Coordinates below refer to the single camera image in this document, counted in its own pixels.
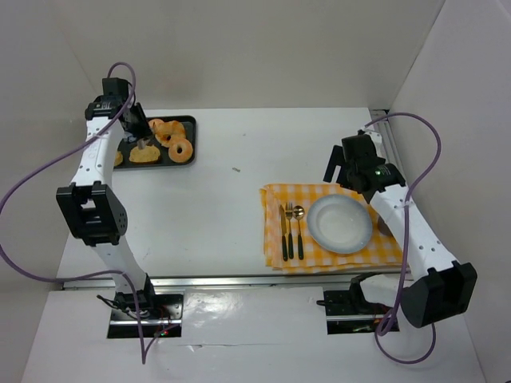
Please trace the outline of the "small glazed donut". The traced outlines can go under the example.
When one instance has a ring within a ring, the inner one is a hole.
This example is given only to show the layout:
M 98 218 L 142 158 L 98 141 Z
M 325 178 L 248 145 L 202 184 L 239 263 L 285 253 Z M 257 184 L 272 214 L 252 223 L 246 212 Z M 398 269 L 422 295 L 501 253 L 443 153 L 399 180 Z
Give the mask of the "small glazed donut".
M 161 119 L 151 119 L 148 121 L 149 128 L 153 134 L 157 134 L 159 126 L 163 123 Z

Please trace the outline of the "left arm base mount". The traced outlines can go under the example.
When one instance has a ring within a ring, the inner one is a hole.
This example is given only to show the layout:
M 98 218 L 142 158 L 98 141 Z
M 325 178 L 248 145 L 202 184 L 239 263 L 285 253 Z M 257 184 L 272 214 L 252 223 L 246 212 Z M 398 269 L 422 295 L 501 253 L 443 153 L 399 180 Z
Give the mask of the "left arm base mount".
M 121 309 L 112 299 L 97 296 L 111 309 L 108 339 L 138 338 L 137 318 L 130 309 Z M 184 295 L 158 294 L 153 309 L 141 311 L 141 327 L 144 338 L 180 338 Z

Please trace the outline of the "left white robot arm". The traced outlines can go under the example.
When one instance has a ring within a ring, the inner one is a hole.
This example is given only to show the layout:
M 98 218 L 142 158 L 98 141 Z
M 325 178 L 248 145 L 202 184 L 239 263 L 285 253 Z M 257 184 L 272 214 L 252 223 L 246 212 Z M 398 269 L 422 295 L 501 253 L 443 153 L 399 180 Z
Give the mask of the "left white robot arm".
M 102 87 L 102 95 L 85 110 L 87 147 L 79 168 L 70 185 L 57 190 L 57 204 L 73 237 L 91 247 L 113 271 L 116 306 L 153 310 L 154 287 L 129 248 L 127 212 L 111 187 L 119 144 L 126 136 L 147 140 L 153 132 L 141 105 L 132 101 L 132 83 L 107 77 Z

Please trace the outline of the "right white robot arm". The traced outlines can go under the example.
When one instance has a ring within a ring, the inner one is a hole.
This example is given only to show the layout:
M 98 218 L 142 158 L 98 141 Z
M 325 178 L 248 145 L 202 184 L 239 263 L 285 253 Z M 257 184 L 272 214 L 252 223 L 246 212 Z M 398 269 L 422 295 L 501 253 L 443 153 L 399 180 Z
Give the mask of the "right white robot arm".
M 382 158 L 374 133 L 359 132 L 334 146 L 325 181 L 359 193 L 387 225 L 402 248 L 412 281 L 400 288 L 396 278 L 369 274 L 352 279 L 362 299 L 391 307 L 399 300 L 415 328 L 464 313 L 477 281 L 471 263 L 459 263 L 441 243 L 417 205 L 399 170 Z

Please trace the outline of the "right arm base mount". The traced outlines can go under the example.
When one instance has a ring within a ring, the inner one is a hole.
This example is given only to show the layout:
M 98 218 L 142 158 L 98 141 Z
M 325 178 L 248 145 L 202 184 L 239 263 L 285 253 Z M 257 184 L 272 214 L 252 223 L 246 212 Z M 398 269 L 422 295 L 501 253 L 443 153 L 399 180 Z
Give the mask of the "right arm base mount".
M 377 273 L 365 273 L 351 279 L 347 290 L 325 290 L 316 305 L 324 309 L 327 334 L 368 334 L 376 331 L 389 306 L 368 302 L 361 282 Z

